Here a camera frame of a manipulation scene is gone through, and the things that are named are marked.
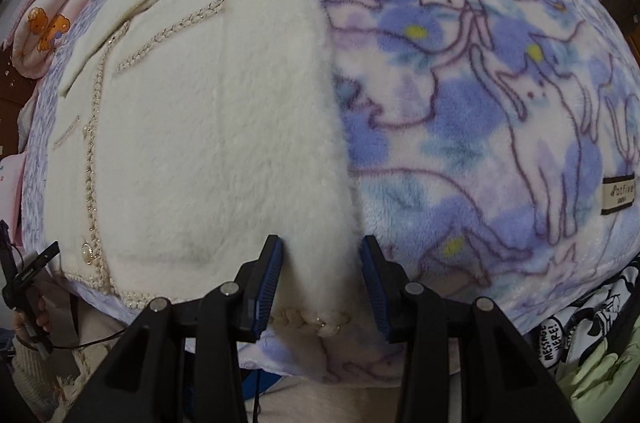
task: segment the plush cover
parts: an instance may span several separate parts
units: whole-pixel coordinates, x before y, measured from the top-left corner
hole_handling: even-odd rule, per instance
[[[43,77],[56,48],[88,0],[23,0],[22,13],[4,45],[13,45],[12,63],[26,78]]]
[[[16,243],[16,230],[20,217],[22,174],[26,154],[7,156],[0,160],[0,219],[9,226],[9,239]]]

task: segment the pearl button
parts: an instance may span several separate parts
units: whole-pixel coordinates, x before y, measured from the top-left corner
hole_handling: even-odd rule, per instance
[[[82,260],[84,260],[87,264],[91,264],[91,261],[93,259],[94,252],[89,243],[82,244]]]

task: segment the brand label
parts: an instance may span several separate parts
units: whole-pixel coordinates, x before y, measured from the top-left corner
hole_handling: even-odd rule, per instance
[[[636,177],[621,176],[602,180],[602,215],[630,207],[636,199]]]

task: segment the cartoon print fabric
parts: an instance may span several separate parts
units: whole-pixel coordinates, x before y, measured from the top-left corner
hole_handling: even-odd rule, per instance
[[[521,331],[638,253],[638,66],[597,0],[322,0],[364,231]]]
[[[632,302],[639,271],[640,257],[636,257],[596,291],[583,295],[534,330],[538,358],[555,374],[556,380],[582,365],[600,342],[608,338],[618,317],[624,317],[622,311]]]
[[[4,45],[13,43],[14,67],[27,78],[41,78],[49,69],[55,47],[71,28],[88,0],[25,0]]]

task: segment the pillow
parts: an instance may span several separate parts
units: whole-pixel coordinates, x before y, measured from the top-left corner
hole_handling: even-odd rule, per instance
[[[7,156],[0,161],[0,219],[9,225],[9,238],[15,240],[20,213],[22,172],[26,153]]]

